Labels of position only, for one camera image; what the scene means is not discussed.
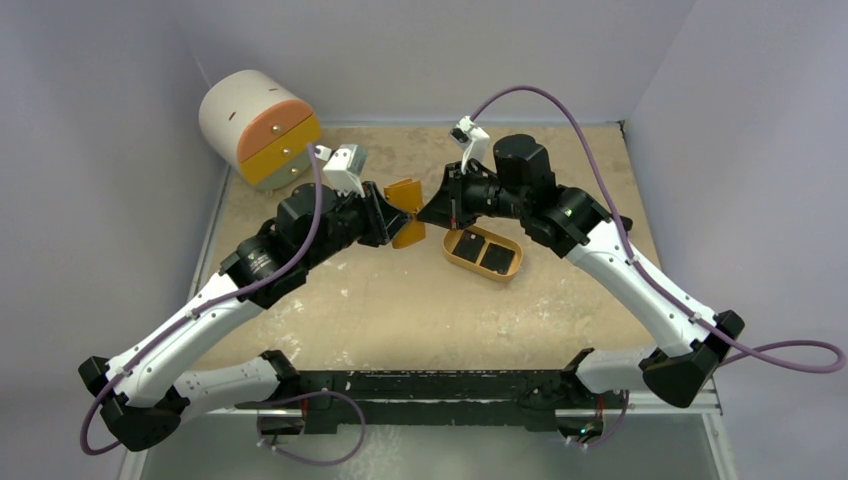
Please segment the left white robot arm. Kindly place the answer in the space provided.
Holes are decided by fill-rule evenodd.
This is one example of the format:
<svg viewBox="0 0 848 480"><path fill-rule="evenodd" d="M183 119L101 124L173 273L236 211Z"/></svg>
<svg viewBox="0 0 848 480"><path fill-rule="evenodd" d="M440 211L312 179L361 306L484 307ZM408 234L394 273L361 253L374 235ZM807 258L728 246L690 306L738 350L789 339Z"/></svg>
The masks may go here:
<svg viewBox="0 0 848 480"><path fill-rule="evenodd" d="M301 287L309 271L354 245L389 244L410 222L373 182L344 194L307 183L242 241L219 270L147 338L112 358L93 356L79 374L117 445L148 449L189 419L241 404L284 409L301 400L301 376L280 351L244 364L197 371L194 363L235 328Z"/></svg>

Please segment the orange oval tray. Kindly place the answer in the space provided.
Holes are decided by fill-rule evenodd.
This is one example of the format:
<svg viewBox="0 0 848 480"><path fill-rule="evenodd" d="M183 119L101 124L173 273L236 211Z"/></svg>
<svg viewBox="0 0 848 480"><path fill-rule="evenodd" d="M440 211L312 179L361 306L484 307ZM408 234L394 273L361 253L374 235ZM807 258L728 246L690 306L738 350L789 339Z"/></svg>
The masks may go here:
<svg viewBox="0 0 848 480"><path fill-rule="evenodd" d="M442 253L449 263L498 283L510 282L524 260L516 241L479 226L448 230Z"/></svg>

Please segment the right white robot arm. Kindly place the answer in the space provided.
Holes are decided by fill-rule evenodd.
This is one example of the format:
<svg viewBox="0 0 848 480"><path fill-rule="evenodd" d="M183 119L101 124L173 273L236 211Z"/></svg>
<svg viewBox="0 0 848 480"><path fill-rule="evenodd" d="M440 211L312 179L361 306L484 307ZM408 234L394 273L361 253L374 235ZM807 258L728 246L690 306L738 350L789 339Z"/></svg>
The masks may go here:
<svg viewBox="0 0 848 480"><path fill-rule="evenodd" d="M581 351L561 381L564 399L584 407L607 391L648 390L689 407L727 356L724 339L744 329L741 317L715 312L640 257L610 211L586 191L557 184L547 149L534 137L499 139L489 170L480 162L487 135L459 128L451 135L463 157L446 165L418 219L449 230L468 229L480 217L518 220L532 241L593 277L654 340L641 349Z"/></svg>

